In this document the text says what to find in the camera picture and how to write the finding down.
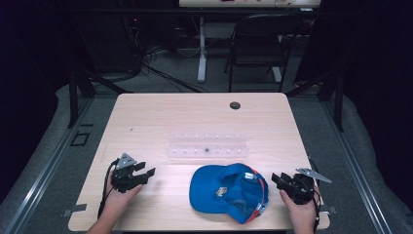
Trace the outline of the clear plastic peg rack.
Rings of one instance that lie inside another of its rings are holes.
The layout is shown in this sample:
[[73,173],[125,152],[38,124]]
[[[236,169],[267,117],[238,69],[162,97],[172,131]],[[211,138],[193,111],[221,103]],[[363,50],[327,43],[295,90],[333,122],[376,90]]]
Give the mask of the clear plastic peg rack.
[[175,159],[246,158],[249,148],[241,134],[190,132],[169,135],[168,156]]

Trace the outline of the blue baseball cap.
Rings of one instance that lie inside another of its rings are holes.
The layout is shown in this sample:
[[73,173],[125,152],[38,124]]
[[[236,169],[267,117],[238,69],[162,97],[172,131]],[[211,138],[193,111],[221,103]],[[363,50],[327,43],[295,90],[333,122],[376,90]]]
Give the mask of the blue baseball cap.
[[265,211],[269,188],[265,178],[245,164],[206,165],[191,178],[189,201],[198,212],[226,214],[246,224]]

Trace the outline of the person's left hand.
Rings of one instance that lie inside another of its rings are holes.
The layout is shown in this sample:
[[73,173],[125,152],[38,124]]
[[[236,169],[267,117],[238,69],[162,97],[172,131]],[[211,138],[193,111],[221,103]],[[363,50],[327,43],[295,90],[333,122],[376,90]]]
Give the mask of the person's left hand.
[[113,188],[111,178],[108,178],[105,205],[100,216],[107,220],[117,220],[126,211],[130,201],[142,190],[142,188],[143,186],[139,184],[137,187],[122,193]]

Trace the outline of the white background desk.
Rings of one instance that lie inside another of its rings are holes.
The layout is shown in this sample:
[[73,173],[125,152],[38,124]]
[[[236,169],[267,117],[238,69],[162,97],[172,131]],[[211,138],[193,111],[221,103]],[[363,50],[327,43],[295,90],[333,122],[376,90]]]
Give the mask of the white background desk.
[[[178,0],[179,7],[188,8],[266,8],[266,9],[299,9],[312,11],[319,7],[321,0]],[[200,17],[200,63],[198,82],[206,80],[206,27],[204,17]]]

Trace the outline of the black folding chair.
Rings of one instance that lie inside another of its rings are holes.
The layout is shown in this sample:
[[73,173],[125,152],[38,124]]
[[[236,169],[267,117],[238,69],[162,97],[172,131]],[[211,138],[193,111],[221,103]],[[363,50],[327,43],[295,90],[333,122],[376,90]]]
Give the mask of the black folding chair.
[[228,91],[232,92],[235,67],[280,67],[283,87],[293,40],[303,20],[295,15],[256,14],[240,19],[231,35],[230,52],[224,72],[229,72]]

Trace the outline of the black metal stand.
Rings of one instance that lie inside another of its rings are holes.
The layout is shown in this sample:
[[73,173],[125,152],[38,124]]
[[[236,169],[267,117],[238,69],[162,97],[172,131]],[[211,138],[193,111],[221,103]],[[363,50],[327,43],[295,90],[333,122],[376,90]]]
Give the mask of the black metal stand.
[[321,83],[317,93],[319,101],[329,101],[334,95],[333,121],[340,132],[343,132],[342,114],[344,100],[344,76],[337,71],[328,71],[314,80],[306,81],[298,88],[286,93],[289,98],[295,97],[310,89],[315,84]]
[[131,91],[127,91],[115,85],[90,69],[83,68],[82,66],[76,66],[72,70],[68,83],[70,107],[70,120],[68,128],[72,128],[79,118],[78,92],[81,92],[85,98],[94,98],[96,95],[96,90],[92,84],[92,81],[96,81],[109,90],[114,91],[118,95],[131,93]]

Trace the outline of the person's right hand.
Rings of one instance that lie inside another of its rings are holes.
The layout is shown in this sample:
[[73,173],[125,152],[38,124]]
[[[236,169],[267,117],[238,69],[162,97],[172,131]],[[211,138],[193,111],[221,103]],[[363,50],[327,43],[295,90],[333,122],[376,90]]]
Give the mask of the person's right hand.
[[306,205],[297,205],[287,195],[284,190],[280,191],[282,201],[286,205],[292,226],[300,223],[308,223],[315,225],[317,219],[317,205],[319,204],[318,188],[315,187],[314,200]]

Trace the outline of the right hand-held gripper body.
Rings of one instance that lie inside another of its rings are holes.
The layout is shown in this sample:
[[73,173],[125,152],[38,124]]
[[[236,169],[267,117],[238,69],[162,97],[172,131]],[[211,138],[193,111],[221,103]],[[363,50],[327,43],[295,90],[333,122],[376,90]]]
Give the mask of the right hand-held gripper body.
[[295,204],[305,205],[314,198],[314,186],[320,181],[332,182],[313,169],[297,168],[296,174],[291,177],[291,182],[287,184],[284,191]]

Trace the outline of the aluminium floor rail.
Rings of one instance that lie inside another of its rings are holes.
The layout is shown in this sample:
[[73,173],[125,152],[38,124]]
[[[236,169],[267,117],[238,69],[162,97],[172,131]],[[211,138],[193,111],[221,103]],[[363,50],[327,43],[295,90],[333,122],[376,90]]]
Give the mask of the aluminium floor rail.
[[320,106],[326,115],[329,125],[340,142],[340,145],[344,151],[346,165],[377,234],[394,234],[384,216],[382,209],[379,206],[376,196],[366,180],[360,164],[358,163],[356,154],[351,148],[345,133],[339,130],[334,121],[331,104],[328,101],[322,101]]
[[19,234],[25,228],[62,162],[69,141],[74,138],[93,102],[92,98],[81,100],[78,117],[68,128],[69,103],[63,98],[59,101],[50,126],[0,205],[0,234]]

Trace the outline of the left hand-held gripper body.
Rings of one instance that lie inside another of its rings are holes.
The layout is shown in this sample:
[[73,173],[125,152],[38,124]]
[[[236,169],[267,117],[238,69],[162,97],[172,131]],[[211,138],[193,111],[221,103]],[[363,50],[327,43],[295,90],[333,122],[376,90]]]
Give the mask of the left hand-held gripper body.
[[140,182],[141,175],[133,174],[135,172],[133,170],[134,165],[137,163],[138,162],[129,154],[122,154],[111,176],[111,184],[115,190],[125,193],[127,190],[131,190],[139,184],[142,184]]

